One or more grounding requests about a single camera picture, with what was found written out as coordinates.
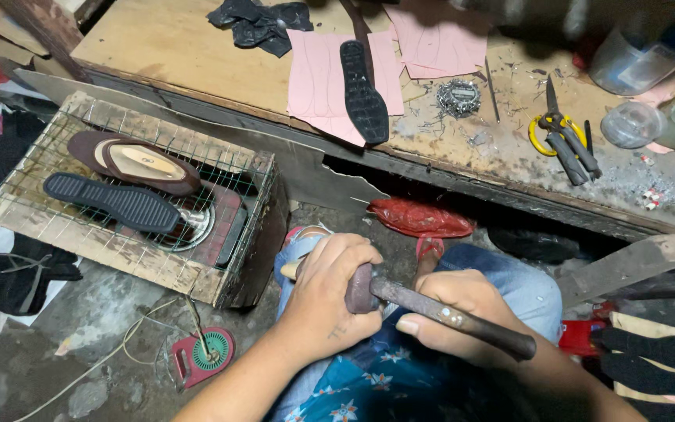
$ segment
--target wire mesh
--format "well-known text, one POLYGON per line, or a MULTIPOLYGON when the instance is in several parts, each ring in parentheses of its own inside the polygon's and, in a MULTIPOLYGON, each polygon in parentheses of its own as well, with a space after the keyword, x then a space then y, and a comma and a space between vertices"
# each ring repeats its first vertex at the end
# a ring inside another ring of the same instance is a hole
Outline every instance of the wire mesh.
MULTIPOLYGON (((142 240, 148 247, 172 252, 184 260, 238 274, 240 255, 249 248, 255 222, 272 183, 271 170, 258 170, 252 162, 254 157, 250 150, 94 100, 89 107, 57 112, 0 186, 0 197, 30 206, 34 212, 46 212, 106 231, 111 234, 109 241, 115 236, 142 240), (56 172, 76 173, 109 185, 131 186, 89 169, 69 154, 67 144, 80 131, 110 131, 145 140, 197 169, 202 187, 186 197, 141 186, 179 209, 182 218, 170 233, 136 231, 122 226, 101 209, 65 203, 43 191, 43 182, 56 172)), ((142 256, 137 258, 138 264, 141 259, 142 256)))

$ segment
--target brown shoe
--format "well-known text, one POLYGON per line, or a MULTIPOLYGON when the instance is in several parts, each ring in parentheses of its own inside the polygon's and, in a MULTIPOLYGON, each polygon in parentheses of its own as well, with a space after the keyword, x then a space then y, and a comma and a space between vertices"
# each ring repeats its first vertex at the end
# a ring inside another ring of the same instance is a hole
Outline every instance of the brown shoe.
POLYGON ((143 140, 82 131, 72 136, 67 150, 91 170, 125 182, 141 183, 174 196, 190 195, 200 188, 196 168, 143 140))

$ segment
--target yellow scissors handle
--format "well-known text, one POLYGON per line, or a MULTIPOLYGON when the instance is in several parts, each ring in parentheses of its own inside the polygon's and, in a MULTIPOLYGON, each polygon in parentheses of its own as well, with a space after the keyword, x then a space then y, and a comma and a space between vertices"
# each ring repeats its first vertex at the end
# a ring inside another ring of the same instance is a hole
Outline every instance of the yellow scissors handle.
MULTIPOLYGON (((530 121, 530 124, 527 127, 527 134, 528 137, 530 138, 530 143, 538 149, 538 152, 543 154, 544 156, 548 157, 554 157, 557 152, 554 151, 553 149, 546 149, 543 147, 543 144, 538 140, 536 137, 536 125, 538 124, 538 120, 541 119, 542 116, 536 116, 533 117, 533 119, 530 121)), ((582 145, 587 148, 587 139, 585 138, 585 133, 580 129, 580 126, 577 126, 571 119, 571 117, 567 116, 566 114, 564 115, 564 119, 560 122, 560 125, 562 127, 567 127, 569 126, 572 130, 575 131, 577 134, 577 138, 580 139, 580 142, 582 145)))

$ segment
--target concrete floor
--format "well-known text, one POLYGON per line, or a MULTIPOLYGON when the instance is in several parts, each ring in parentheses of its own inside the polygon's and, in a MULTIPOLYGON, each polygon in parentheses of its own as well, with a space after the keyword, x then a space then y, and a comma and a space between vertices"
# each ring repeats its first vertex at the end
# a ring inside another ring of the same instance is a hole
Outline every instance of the concrete floor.
MULTIPOLYGON (((289 227, 317 222, 335 231, 370 238, 385 261, 391 263, 383 268, 390 279, 408 282, 415 272, 415 238, 390 231, 376 220, 306 204, 292 212, 289 227)), ((496 251, 484 227, 465 239, 448 241, 447 245, 456 242, 473 243, 496 251)), ((570 260, 562 266, 539 267, 558 276, 584 264, 570 260)), ((32 327, 12 321, 6 323, 0 335, 0 420, 14 420, 41 405, 114 350, 141 314, 178 296, 92 261, 85 260, 80 270, 85 278, 68 283, 32 327)), ((220 326, 232 332, 239 356, 274 323, 278 297, 278 287, 271 281, 261 302, 252 309, 216 310, 203 303, 196 306, 203 327, 220 326)), ((658 317, 669 317, 668 323, 675 325, 673 300, 638 303, 623 304, 622 309, 629 309, 629 313, 644 312, 660 322, 664 321, 658 317), (665 306, 662 312, 666 313, 661 314, 658 306, 665 306)), ((570 315, 589 309, 588 306, 583 308, 582 311, 571 310, 570 315)), ((193 327, 183 301, 176 301, 156 312, 153 318, 187 331, 193 327)), ((143 322, 127 348, 140 360, 153 361, 158 356, 156 366, 135 363, 119 351, 31 420, 170 419, 202 388, 198 385, 178 393, 170 376, 175 370, 166 365, 164 352, 183 337, 179 331, 143 322)))

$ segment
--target jeans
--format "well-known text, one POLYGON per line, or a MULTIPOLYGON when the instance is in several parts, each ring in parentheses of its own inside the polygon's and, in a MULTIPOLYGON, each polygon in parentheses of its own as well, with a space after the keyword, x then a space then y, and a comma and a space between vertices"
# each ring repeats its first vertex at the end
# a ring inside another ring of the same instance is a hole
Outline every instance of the jeans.
MULTIPOLYGON (((288 297, 293 291, 293 282, 280 274, 280 268, 286 262, 298 259, 311 251, 319 239, 320 236, 314 236, 292 242, 275 257, 275 280, 282 288, 277 318, 283 313, 288 297)), ((466 243, 448 249, 434 272, 471 268, 481 271, 488 281, 496 286, 512 312, 528 327, 547 340, 558 342, 561 334, 562 296, 552 278, 510 256, 489 252, 466 243)), ((372 358, 372 347, 375 347, 372 345, 408 341, 408 336, 401 335, 395 330, 395 323, 407 312, 406 309, 398 308, 382 323, 382 328, 371 337, 370 341, 359 343, 341 355, 353 359, 354 362, 357 361, 356 363, 361 366, 361 361, 372 358)), ((333 357, 318 360, 296 374, 275 401, 266 420, 281 421, 296 406, 303 404, 313 393, 314 387, 332 359, 333 357)))

